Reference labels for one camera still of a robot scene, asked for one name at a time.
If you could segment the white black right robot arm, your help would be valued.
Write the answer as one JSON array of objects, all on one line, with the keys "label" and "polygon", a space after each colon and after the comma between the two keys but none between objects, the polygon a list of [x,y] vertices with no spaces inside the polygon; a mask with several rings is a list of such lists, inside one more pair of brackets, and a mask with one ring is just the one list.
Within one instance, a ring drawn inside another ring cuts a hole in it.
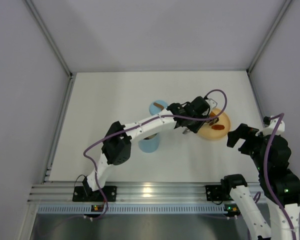
[{"label": "white black right robot arm", "polygon": [[252,240],[299,239],[300,179],[288,168],[292,152],[287,140],[243,123],[227,134],[227,146],[234,147],[240,139],[244,143],[239,152],[250,156],[257,168],[270,224],[261,214],[241,174],[221,179],[224,195],[234,200],[239,208]]}]

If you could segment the metal serving tongs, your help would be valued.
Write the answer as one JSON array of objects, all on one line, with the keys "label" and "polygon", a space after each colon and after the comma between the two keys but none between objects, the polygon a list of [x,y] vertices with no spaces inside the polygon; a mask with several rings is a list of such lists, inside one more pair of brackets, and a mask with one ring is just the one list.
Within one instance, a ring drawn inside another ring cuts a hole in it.
[{"label": "metal serving tongs", "polygon": [[195,133],[196,134],[201,129],[201,127],[203,127],[203,126],[212,126],[212,125],[209,125],[210,121],[212,121],[212,120],[208,120],[208,121],[195,121],[194,123],[192,123],[189,126],[187,126],[182,133],[184,135],[189,134],[189,133]]}]

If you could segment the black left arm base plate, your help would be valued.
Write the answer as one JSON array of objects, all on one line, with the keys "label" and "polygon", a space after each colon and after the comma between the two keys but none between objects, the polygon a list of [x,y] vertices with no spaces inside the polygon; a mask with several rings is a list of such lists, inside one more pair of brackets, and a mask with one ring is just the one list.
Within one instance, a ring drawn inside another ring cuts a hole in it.
[{"label": "black left arm base plate", "polygon": [[[102,189],[108,202],[115,202],[117,198],[117,187],[105,186]],[[83,186],[76,186],[72,195],[73,202],[104,202],[105,199],[99,190],[88,192]]]}]

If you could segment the light blue cylindrical container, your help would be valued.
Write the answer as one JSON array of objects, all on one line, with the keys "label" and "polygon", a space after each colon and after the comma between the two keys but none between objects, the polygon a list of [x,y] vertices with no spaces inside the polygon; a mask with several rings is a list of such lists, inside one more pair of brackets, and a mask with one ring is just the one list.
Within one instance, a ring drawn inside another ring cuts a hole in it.
[{"label": "light blue cylindrical container", "polygon": [[144,153],[155,152],[160,145],[160,135],[159,133],[150,135],[138,142],[139,149]]}]

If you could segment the orange yellow fried piece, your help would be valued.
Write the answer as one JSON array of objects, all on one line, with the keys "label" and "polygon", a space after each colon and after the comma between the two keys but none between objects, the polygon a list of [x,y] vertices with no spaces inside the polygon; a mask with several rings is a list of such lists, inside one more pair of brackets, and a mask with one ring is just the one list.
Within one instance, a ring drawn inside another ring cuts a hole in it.
[{"label": "orange yellow fried piece", "polygon": [[210,117],[210,118],[217,118],[217,115],[216,115],[214,112],[211,112],[211,113],[209,114],[209,117]]}]

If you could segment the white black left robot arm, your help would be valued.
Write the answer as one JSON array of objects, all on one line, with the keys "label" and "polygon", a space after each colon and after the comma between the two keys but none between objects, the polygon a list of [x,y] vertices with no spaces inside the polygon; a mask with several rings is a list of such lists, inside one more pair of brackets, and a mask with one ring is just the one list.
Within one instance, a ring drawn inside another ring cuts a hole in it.
[{"label": "white black left robot arm", "polygon": [[90,145],[83,156],[92,161],[94,170],[85,177],[83,186],[95,192],[105,186],[113,166],[125,163],[131,156],[133,143],[160,132],[187,128],[197,133],[210,121],[210,113],[217,103],[208,97],[198,96],[184,104],[172,103],[148,118],[129,124],[112,123],[104,138]]}]

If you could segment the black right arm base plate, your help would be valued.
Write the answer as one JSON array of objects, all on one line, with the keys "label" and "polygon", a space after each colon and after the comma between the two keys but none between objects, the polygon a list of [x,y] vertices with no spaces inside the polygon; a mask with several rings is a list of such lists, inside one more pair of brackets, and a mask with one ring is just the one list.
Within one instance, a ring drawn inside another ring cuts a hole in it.
[{"label": "black right arm base plate", "polygon": [[205,193],[207,201],[217,205],[232,200],[227,189],[220,184],[206,185]]}]

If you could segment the orange madeleine cake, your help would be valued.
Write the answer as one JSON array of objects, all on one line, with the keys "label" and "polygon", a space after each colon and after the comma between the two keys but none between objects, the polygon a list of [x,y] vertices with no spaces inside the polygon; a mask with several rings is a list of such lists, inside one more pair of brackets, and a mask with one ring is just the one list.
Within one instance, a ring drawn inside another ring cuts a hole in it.
[{"label": "orange madeleine cake", "polygon": [[216,131],[222,131],[225,129],[225,126],[222,124],[215,124],[215,125],[212,125],[211,128]]}]

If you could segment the light blue round lid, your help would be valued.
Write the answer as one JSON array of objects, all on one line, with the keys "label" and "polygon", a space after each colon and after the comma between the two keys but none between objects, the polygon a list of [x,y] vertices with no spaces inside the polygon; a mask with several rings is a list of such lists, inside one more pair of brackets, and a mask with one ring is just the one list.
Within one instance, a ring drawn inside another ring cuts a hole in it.
[{"label": "light blue round lid", "polygon": [[151,116],[160,113],[163,109],[166,109],[168,104],[163,100],[155,100],[149,105],[149,113]]}]

